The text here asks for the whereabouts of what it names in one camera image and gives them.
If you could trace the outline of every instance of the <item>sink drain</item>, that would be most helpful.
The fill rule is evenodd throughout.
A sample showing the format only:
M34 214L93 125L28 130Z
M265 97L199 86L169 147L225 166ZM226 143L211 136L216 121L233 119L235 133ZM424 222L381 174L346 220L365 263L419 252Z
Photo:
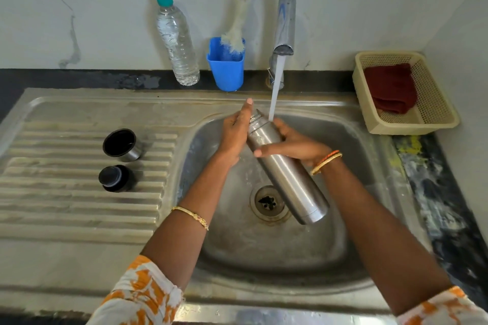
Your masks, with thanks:
M254 214L263 221L278 221L289 214L283 199L272 185L255 187L250 205Z

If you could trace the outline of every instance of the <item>faucet spout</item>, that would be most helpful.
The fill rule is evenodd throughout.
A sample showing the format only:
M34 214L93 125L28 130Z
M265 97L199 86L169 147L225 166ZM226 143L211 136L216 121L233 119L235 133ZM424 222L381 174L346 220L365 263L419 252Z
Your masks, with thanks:
M279 55L293 55L295 46L295 14L297 0L279 0L278 18L276 21L275 41L273 54L269 58L269 83L272 87L275 73L276 60Z

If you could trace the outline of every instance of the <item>plastic water bottle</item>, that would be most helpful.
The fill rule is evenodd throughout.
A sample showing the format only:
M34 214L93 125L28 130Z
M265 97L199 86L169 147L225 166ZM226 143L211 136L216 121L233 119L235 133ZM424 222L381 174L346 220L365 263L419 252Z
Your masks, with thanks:
M176 79L181 85L194 85L200 79L200 70L185 15L173 0L157 1L160 6L158 31L168 49Z

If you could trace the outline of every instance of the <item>sink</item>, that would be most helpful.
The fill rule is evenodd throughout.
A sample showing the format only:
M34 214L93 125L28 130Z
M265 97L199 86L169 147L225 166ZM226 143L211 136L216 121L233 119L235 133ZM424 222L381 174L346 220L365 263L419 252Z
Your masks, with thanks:
M303 134L340 149L345 163L362 183L375 184L359 138L344 124L306 115L280 117ZM216 151L222 121L211 120L195 134L181 174L180 198ZM199 268L247 282L287 286L330 286L367 278L320 175L314 176L314 181L330 201L331 209L319 222L301 225L284 207L247 146L240 156L225 182Z
M0 267L10 273L0 279L2 304L93 311L217 150L223 118L249 96L269 108L269 92L26 90L0 125ZM277 116L340 149L379 203L429 248L391 137L368 133L354 95L280 93ZM109 193L97 175L117 161L101 143L123 127L144 143L141 158L126 164L139 182ZM335 202L320 176L314 180L331 208L319 222L300 225L245 147L224 185L185 308L388 312Z

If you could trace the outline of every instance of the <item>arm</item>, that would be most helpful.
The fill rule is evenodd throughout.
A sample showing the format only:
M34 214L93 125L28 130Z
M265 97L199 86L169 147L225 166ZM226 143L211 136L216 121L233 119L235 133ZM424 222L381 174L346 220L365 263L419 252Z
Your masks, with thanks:
M276 119L275 124L286 141L256 150L257 157L283 154L316 165L331 152L283 121ZM364 266L393 314L400 315L452 286L429 252L375 201L341 158L326 164L321 174Z
M199 175L180 206L204 218L210 225L229 169L239 160L246 144L252 99L241 111L223 122L222 142ZM156 229L141 254L154 262L163 274L184 289L190 281L206 230L188 214L175 210Z

